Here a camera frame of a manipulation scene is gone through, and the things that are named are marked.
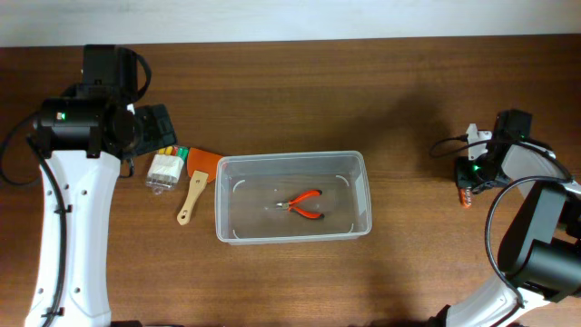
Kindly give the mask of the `clear plastic container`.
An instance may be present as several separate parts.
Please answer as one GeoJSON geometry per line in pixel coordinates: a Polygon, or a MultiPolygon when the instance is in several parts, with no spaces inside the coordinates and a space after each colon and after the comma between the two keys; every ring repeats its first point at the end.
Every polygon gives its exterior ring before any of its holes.
{"type": "Polygon", "coordinates": [[[217,238],[230,245],[357,239],[372,229],[361,153],[227,156],[215,179],[217,238]]]}

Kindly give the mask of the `orange handled pliers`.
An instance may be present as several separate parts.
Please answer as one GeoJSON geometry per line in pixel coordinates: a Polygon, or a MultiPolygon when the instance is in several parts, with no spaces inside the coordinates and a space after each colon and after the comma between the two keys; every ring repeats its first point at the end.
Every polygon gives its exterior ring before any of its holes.
{"type": "Polygon", "coordinates": [[[290,200],[276,203],[275,207],[289,213],[296,213],[305,219],[320,220],[325,217],[325,214],[315,208],[314,201],[319,199],[322,194],[323,191],[320,189],[311,189],[290,200]]]}

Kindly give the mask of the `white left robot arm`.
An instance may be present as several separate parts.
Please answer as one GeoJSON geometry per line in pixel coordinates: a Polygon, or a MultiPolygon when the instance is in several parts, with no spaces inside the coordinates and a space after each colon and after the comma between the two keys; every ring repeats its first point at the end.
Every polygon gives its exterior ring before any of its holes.
{"type": "Polygon", "coordinates": [[[162,104],[138,106],[152,79],[145,59],[118,45],[86,45],[82,80],[42,105],[27,142],[37,158],[44,218],[27,326],[108,326],[110,209],[124,162],[177,143],[162,104]]]}

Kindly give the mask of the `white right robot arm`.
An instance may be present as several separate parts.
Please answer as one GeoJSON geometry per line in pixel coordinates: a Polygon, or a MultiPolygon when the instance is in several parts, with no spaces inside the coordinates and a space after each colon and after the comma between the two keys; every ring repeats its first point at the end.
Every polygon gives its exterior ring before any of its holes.
{"type": "Polygon", "coordinates": [[[494,271],[463,302],[445,306],[430,326],[514,326],[527,312],[580,295],[580,184],[553,149],[530,136],[532,116],[518,109],[497,114],[491,131],[471,124],[458,137],[466,155],[453,150],[460,202],[497,188],[484,228],[494,271]],[[524,197],[494,252],[491,226],[502,198],[524,197]]]}

